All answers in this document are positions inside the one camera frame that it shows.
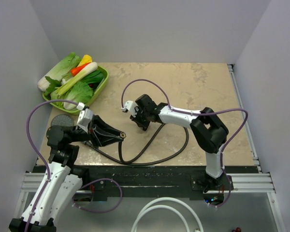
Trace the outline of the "grey shower head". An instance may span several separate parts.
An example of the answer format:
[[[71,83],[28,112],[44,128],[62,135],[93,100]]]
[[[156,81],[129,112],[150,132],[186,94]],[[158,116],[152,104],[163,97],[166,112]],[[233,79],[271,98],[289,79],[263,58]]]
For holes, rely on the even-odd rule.
[[[57,115],[51,120],[51,126],[70,127],[73,125],[74,125],[73,118],[65,114]]]

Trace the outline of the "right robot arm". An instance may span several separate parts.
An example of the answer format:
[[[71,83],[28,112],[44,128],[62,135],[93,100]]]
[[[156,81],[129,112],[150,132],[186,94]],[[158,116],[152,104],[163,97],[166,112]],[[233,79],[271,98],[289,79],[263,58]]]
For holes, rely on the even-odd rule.
[[[229,130],[211,108],[189,111],[163,102],[156,104],[147,94],[143,94],[135,101],[126,101],[122,111],[130,113],[130,120],[144,131],[151,122],[174,124],[192,130],[199,147],[205,151],[207,187],[216,190],[223,184],[220,152]]]

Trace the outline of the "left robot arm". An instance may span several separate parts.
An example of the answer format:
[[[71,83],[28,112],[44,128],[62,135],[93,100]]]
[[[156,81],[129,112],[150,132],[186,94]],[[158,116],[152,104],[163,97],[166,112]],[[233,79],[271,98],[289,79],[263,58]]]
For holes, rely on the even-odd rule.
[[[126,134],[99,116],[88,115],[80,116],[75,126],[51,126],[46,136],[51,151],[43,180],[21,217],[10,222],[12,232],[55,232],[56,222],[73,195],[90,185],[88,169],[74,166],[79,146],[73,143],[104,147],[123,142]]]

